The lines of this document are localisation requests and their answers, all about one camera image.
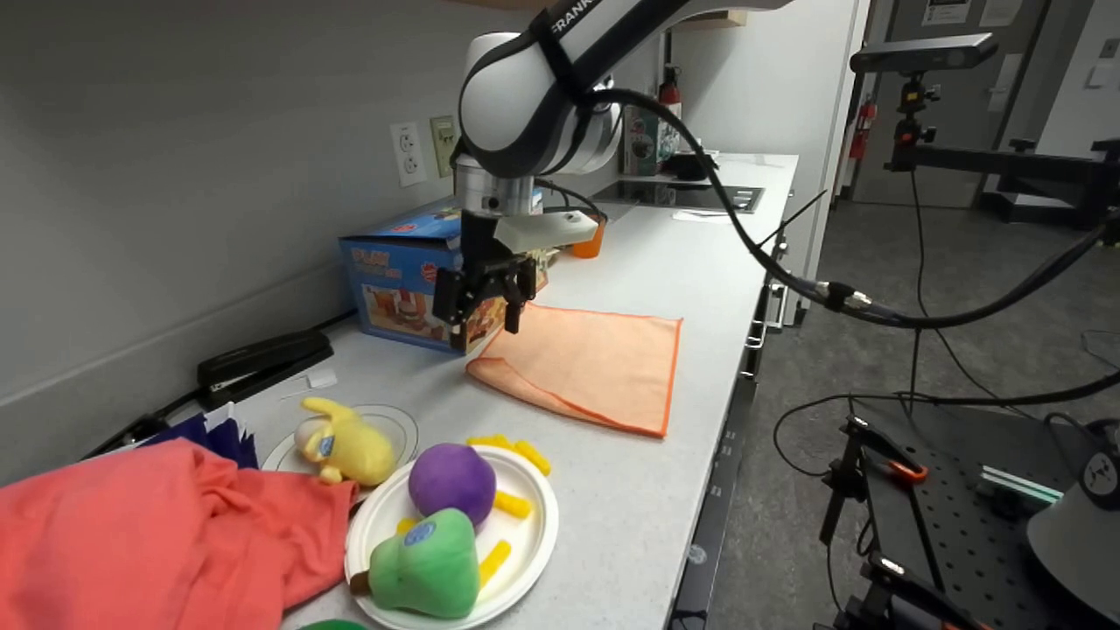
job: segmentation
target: purple ball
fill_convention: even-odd
[[[497,495],[497,478],[477,447],[435,444],[420,453],[408,472],[408,496],[420,515],[446,508],[462,513],[477,528],[488,521]]]

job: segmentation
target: blue box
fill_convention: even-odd
[[[455,339],[442,319],[429,314],[439,269],[462,269],[462,213],[450,200],[426,202],[398,221],[371,230],[342,234],[349,297],[358,326],[371,335],[439,351],[471,351],[505,319],[502,303],[488,303],[462,326]]]

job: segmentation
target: white plate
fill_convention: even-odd
[[[412,464],[418,458],[418,444],[420,444],[420,435],[418,435],[418,423],[401,415],[401,411],[392,411],[392,407],[355,407],[360,422],[369,422],[371,429],[379,429],[392,453],[397,453],[397,467],[401,464]],[[286,435],[266,458],[264,471],[283,471],[283,472],[308,472],[314,478],[314,467],[308,467],[296,447],[293,447],[293,435]]]
[[[549,479],[516,453],[505,447],[477,447],[497,472],[497,492],[519,495],[533,501],[530,519],[510,519],[505,513],[491,513],[477,535],[477,557],[482,559],[502,538],[510,542],[510,557],[478,593],[477,608],[464,620],[429,620],[418,614],[380,608],[376,598],[358,594],[360,614],[392,630],[462,630],[491,625],[509,614],[516,603],[530,594],[534,577],[549,566],[559,535],[559,505]],[[371,550],[397,535],[401,519],[418,519],[408,501],[408,472],[412,464],[397,471],[355,515],[348,535],[348,580],[371,565]]]

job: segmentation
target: yellow plush duck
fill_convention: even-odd
[[[330,484],[355,479],[358,486],[379,486],[397,471],[392,440],[365,423],[358,411],[308,396],[303,411],[317,422],[308,422],[296,431],[302,458],[317,467],[317,478]]]

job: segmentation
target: white table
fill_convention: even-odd
[[[782,225],[796,166],[790,156],[721,159],[729,186],[764,188],[757,212],[743,213],[754,240]],[[420,429],[420,447],[470,435],[510,435],[554,458],[549,479],[562,515],[554,565],[495,628],[664,628],[764,292],[764,269],[721,212],[610,206],[610,213],[602,256],[555,263],[538,303],[682,319],[664,440],[505,398],[471,387],[464,362],[449,353],[376,339],[355,326],[331,332],[335,356],[325,369],[335,387],[323,396],[406,411]],[[260,435],[260,453],[289,435],[302,396],[308,396],[308,380],[289,380],[239,407],[239,422]],[[365,620],[348,590],[293,608],[283,628],[339,618]]]

